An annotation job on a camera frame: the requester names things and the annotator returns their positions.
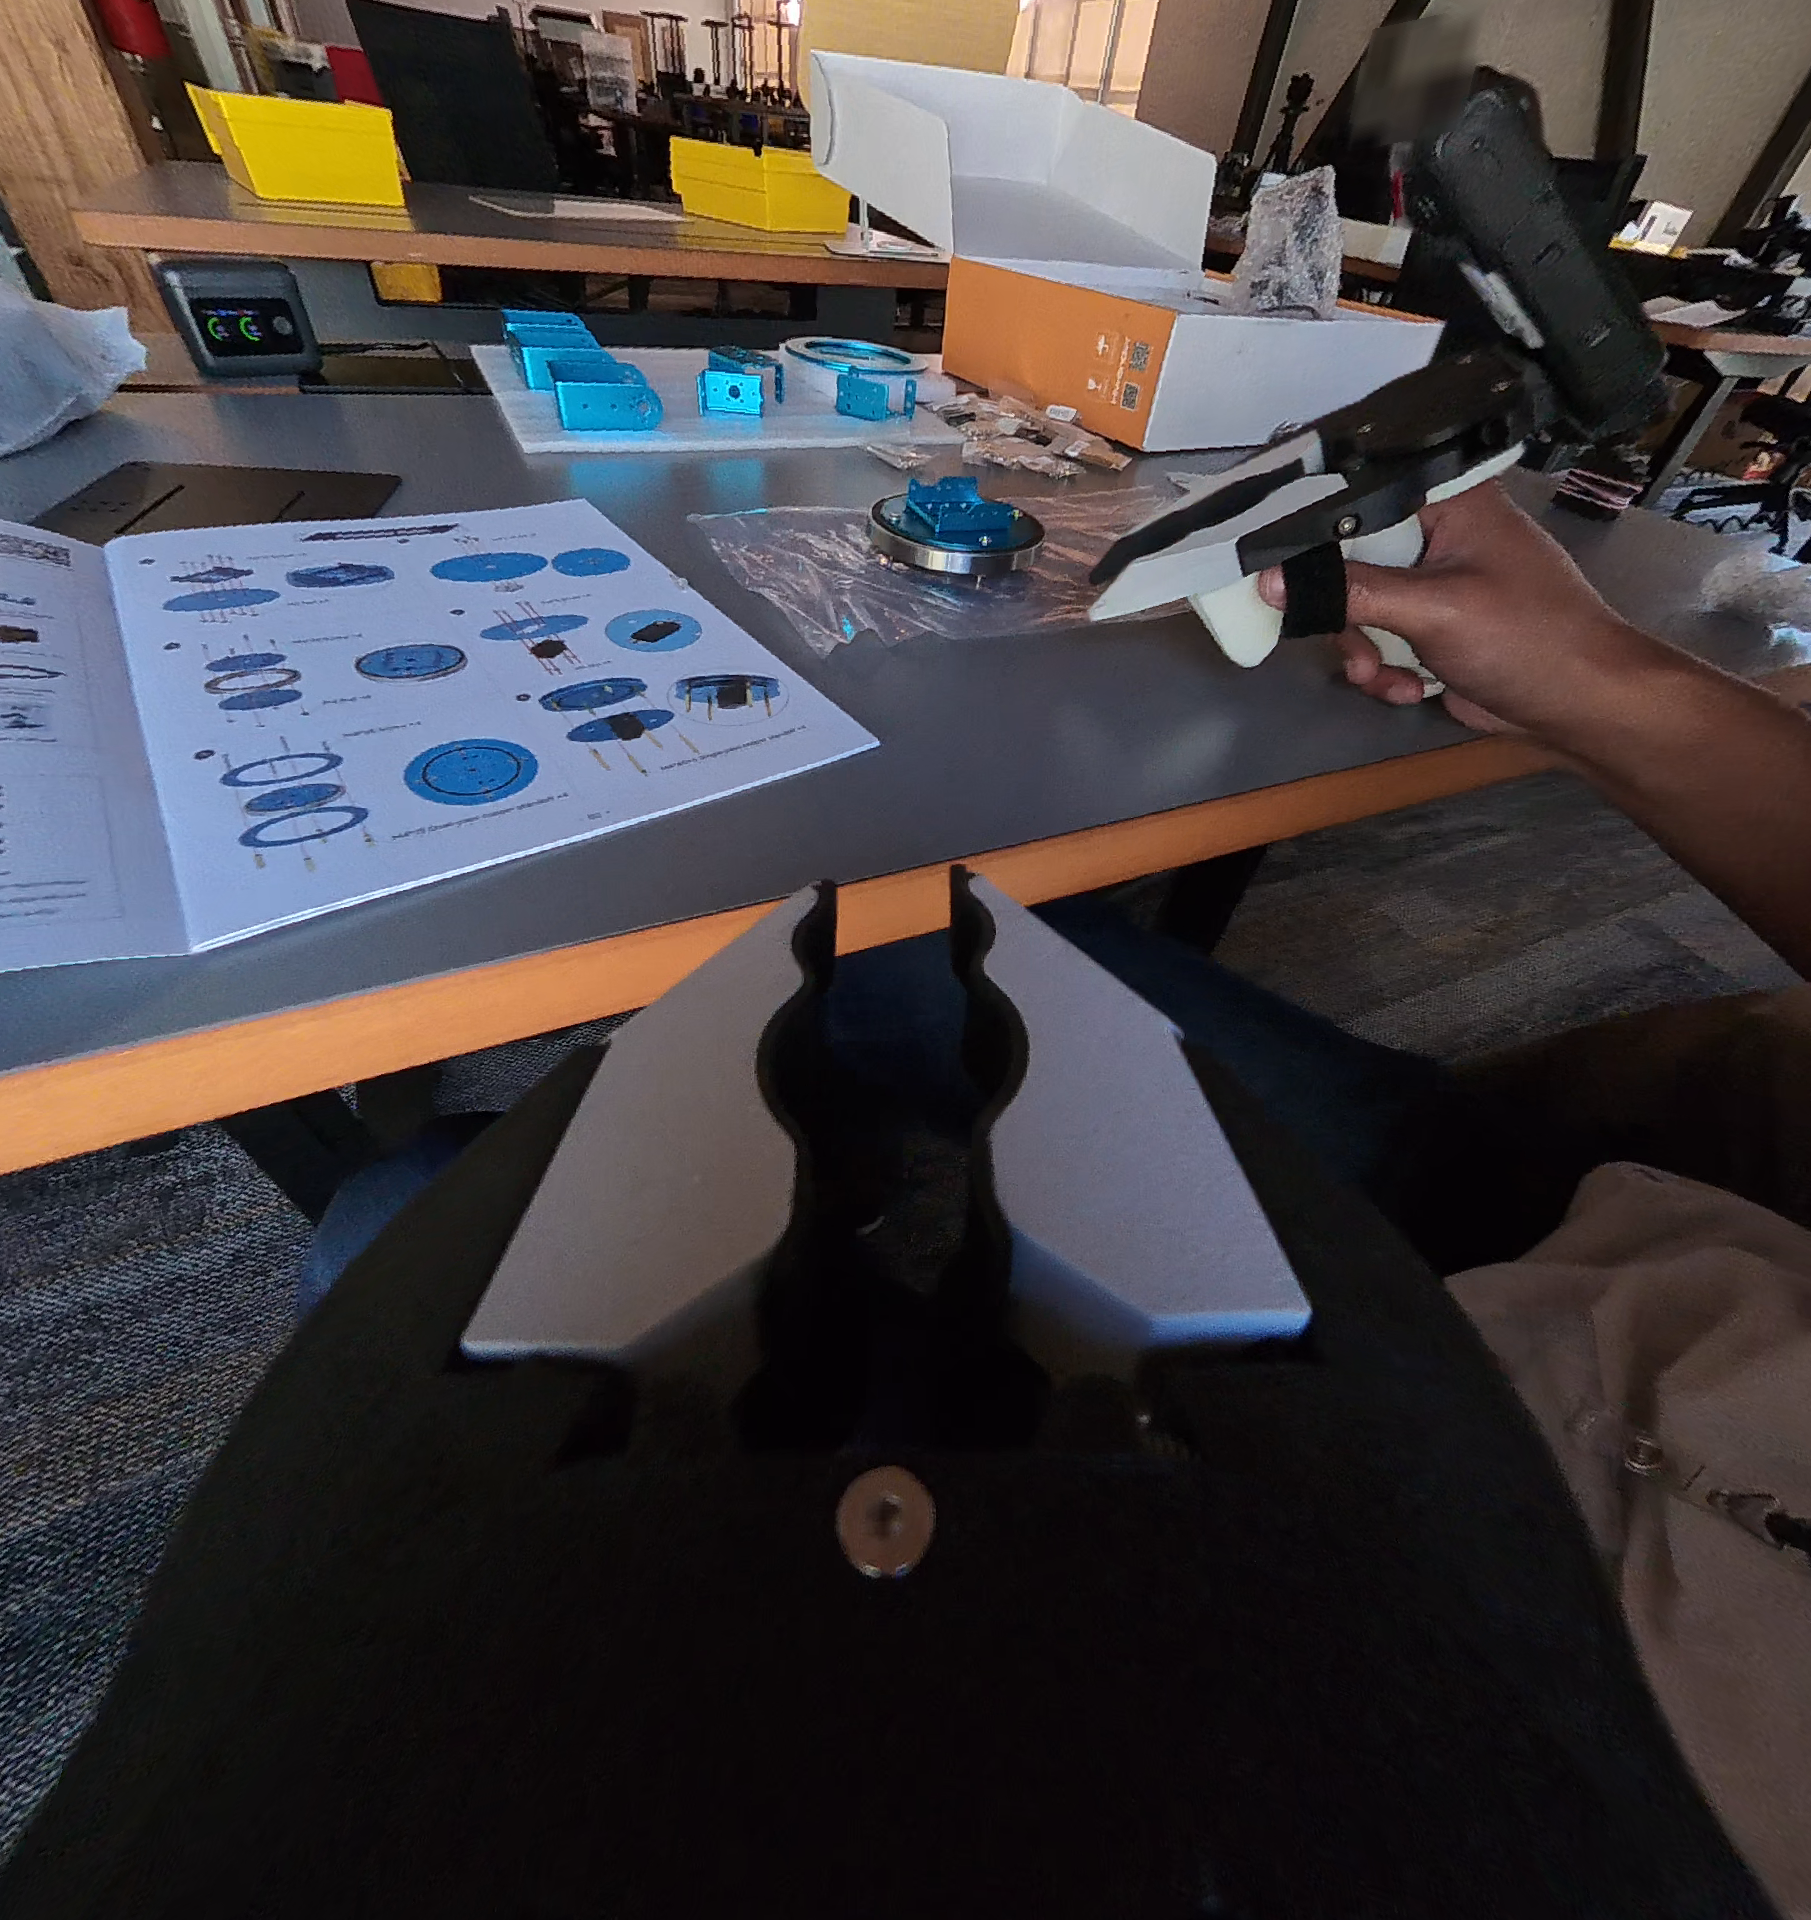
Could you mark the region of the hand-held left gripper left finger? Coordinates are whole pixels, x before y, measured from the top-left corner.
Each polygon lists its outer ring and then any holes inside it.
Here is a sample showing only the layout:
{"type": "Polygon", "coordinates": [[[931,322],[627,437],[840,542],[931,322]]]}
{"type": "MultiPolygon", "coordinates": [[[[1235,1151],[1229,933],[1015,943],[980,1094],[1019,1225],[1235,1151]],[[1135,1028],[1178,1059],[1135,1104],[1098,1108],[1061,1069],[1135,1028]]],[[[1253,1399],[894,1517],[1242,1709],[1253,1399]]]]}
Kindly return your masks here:
{"type": "Polygon", "coordinates": [[[570,1450],[845,1437],[836,889],[797,889],[609,1043],[460,1351],[587,1386],[570,1450]]]}

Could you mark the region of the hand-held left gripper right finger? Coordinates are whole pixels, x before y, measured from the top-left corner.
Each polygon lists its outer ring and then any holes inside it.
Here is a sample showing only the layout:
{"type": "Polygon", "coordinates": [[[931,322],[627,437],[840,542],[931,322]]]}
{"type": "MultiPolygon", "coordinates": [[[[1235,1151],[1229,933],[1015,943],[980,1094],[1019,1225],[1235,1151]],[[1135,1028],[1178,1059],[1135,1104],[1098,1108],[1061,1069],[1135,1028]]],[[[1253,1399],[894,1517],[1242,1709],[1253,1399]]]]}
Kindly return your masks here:
{"type": "Polygon", "coordinates": [[[987,877],[949,867],[966,1236],[948,1261],[948,1442],[1035,1437],[1070,1382],[1289,1343],[1307,1297],[1185,1032],[987,877]]]}

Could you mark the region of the blue disc with bearing ring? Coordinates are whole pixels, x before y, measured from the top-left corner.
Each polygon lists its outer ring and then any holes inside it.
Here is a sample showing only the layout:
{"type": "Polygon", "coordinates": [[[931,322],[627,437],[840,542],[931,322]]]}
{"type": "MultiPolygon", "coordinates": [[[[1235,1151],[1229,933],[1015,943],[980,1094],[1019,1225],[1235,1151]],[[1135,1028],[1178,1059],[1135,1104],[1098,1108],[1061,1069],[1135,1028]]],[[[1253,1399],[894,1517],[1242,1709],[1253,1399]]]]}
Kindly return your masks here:
{"type": "Polygon", "coordinates": [[[1011,501],[987,497],[974,479],[907,479],[867,510],[867,544],[893,566],[948,580],[996,580],[1035,566],[1044,523],[1011,501]]]}

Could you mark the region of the person's right forearm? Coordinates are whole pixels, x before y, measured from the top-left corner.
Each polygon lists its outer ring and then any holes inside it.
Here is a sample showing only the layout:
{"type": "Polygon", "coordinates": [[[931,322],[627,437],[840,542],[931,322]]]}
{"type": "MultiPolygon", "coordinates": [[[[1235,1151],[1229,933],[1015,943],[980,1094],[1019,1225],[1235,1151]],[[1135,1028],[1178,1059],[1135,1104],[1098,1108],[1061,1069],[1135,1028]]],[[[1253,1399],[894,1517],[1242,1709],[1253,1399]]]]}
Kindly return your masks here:
{"type": "Polygon", "coordinates": [[[1811,715],[1611,618],[1520,646],[1480,695],[1568,760],[1811,986],[1811,715]]]}

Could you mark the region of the person's right hand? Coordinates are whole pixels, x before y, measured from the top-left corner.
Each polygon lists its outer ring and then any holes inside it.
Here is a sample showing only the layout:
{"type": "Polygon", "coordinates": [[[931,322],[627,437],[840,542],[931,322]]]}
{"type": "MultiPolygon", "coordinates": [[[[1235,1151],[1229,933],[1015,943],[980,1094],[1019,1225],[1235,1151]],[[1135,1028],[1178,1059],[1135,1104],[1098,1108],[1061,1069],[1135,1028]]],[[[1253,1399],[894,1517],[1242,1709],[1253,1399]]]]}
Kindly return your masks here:
{"type": "Polygon", "coordinates": [[[1567,742],[1637,655],[1637,631],[1501,483],[1422,510],[1416,566],[1348,560],[1345,682],[1409,710],[1422,679],[1477,733],[1567,742]]]}

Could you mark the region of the orange and white cardboard box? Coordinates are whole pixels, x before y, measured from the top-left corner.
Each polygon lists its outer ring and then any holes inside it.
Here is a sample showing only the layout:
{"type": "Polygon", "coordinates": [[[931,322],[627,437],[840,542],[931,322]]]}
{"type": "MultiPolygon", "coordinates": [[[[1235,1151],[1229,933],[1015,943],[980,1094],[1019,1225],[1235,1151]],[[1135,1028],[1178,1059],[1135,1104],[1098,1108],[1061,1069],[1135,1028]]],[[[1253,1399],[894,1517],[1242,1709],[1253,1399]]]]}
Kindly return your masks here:
{"type": "Polygon", "coordinates": [[[1135,450],[1266,442],[1422,371],[1442,322],[1229,310],[1214,158],[1067,84],[810,53],[814,165],[949,254],[941,367],[1135,450]]]}

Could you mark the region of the pile of small hardware bags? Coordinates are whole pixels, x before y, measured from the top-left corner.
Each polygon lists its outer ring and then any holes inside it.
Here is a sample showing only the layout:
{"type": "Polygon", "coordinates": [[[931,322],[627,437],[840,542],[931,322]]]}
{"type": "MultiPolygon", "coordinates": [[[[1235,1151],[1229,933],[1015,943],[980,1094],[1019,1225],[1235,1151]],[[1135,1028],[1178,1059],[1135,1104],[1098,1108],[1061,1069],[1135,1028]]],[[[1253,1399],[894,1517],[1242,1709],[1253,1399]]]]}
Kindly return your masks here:
{"type": "Polygon", "coordinates": [[[1076,407],[1035,407],[1015,397],[949,397],[919,403],[907,422],[915,433],[949,429],[963,438],[963,462],[1076,479],[1080,472],[1126,472],[1129,450],[1091,433],[1076,407]]]}

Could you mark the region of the clear plastic bag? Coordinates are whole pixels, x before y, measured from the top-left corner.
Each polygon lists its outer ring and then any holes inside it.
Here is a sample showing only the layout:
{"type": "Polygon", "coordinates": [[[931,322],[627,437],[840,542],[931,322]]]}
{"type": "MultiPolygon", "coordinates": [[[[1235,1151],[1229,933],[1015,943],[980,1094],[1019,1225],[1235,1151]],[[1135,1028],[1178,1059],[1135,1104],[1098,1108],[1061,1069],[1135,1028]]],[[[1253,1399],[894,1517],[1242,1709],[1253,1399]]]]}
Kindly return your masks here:
{"type": "Polygon", "coordinates": [[[1261,174],[1245,214],[1245,249],[1235,263],[1228,309],[1235,315],[1336,319],[1345,272],[1345,223],[1336,166],[1261,174]]]}
{"type": "Polygon", "coordinates": [[[747,592],[787,615],[793,636],[831,655],[871,636],[882,641],[1009,638],[1083,627],[1098,589],[1085,583],[1104,547],[1142,516],[1180,501],[1172,483],[1116,490],[1011,493],[1044,523],[1044,547],[1024,571],[958,580],[885,560],[867,544],[867,507],[770,507],[693,512],[691,527],[747,592]]]}

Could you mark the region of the assembly instruction booklet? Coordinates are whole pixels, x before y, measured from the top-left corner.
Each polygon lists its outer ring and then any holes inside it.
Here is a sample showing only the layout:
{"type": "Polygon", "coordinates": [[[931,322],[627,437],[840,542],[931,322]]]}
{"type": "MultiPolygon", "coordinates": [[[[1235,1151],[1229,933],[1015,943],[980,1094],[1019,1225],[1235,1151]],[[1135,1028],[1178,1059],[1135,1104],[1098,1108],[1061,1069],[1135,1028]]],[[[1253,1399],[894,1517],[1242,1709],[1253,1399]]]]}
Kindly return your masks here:
{"type": "Polygon", "coordinates": [[[0,516],[0,972],[231,947],[871,742],[580,497],[0,516]]]}

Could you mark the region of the yellow storage bin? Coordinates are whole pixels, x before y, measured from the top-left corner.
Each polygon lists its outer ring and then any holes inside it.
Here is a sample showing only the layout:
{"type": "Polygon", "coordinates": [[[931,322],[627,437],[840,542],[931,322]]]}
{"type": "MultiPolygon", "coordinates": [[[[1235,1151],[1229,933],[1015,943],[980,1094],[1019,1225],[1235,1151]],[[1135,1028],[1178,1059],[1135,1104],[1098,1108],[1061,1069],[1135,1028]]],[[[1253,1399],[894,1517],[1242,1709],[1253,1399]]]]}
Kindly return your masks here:
{"type": "Polygon", "coordinates": [[[673,136],[669,184],[687,214],[726,224],[827,237],[849,224],[849,190],[822,178],[805,152],[673,136]]]}
{"type": "Polygon", "coordinates": [[[404,207],[392,118],[379,105],[187,84],[227,174],[267,201],[404,207]]]}

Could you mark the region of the row of long blue brackets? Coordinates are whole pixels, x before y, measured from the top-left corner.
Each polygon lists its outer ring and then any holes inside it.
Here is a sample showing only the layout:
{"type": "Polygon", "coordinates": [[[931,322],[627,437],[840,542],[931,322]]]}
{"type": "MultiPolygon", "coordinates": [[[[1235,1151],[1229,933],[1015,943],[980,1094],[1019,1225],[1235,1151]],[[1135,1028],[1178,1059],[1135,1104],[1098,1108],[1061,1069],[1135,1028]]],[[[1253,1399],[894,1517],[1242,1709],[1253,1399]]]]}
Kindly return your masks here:
{"type": "Polygon", "coordinates": [[[605,350],[580,315],[508,309],[504,333],[526,387],[556,399],[562,429],[654,433],[663,423],[645,371],[605,350]]]}

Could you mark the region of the wood-edged table with bins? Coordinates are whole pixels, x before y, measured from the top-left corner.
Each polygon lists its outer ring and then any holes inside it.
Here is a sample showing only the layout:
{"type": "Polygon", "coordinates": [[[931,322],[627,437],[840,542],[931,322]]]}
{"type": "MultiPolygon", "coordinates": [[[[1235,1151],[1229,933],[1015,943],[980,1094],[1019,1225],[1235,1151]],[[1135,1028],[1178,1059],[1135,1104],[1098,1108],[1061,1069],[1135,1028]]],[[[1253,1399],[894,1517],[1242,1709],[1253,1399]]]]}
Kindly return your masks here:
{"type": "Polygon", "coordinates": [[[265,261],[358,261],[518,268],[584,277],[678,277],[836,287],[948,287],[948,261],[827,245],[810,233],[754,233],[706,218],[532,218],[492,198],[409,184],[404,207],[265,201],[214,165],[169,158],[99,190],[73,211],[99,249],[231,254],[265,261]]]}

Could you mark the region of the black perforated plate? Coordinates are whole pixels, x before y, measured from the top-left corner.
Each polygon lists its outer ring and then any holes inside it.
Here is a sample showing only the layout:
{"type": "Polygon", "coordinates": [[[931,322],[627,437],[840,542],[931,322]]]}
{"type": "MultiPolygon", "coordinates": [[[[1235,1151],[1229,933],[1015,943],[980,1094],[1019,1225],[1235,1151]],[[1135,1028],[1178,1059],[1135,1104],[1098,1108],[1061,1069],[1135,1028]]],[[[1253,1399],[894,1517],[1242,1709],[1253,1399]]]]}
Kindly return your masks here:
{"type": "Polygon", "coordinates": [[[391,472],[132,459],[36,512],[32,527],[100,544],[129,535],[349,523],[380,512],[396,488],[400,475],[391,472]]]}

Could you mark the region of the black monitor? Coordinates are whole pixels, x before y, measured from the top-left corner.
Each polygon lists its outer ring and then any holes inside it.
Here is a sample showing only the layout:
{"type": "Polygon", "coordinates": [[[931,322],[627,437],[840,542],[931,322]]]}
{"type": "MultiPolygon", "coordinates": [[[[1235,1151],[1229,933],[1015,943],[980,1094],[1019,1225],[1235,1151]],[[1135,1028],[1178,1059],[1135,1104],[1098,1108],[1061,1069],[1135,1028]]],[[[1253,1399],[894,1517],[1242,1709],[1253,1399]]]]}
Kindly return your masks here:
{"type": "Polygon", "coordinates": [[[562,187],[553,136],[504,18],[347,5],[358,46],[422,184],[562,187]]]}

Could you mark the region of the white plastic bag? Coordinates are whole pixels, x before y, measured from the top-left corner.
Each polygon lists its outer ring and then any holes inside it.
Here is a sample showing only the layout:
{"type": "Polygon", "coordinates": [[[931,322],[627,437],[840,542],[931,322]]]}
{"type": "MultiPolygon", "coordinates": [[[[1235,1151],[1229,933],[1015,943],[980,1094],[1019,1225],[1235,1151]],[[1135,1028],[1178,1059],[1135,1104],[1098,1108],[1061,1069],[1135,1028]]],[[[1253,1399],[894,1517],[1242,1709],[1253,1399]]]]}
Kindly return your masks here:
{"type": "Polygon", "coordinates": [[[123,309],[78,310],[0,285],[0,457],[87,422],[149,371],[123,309]]]}

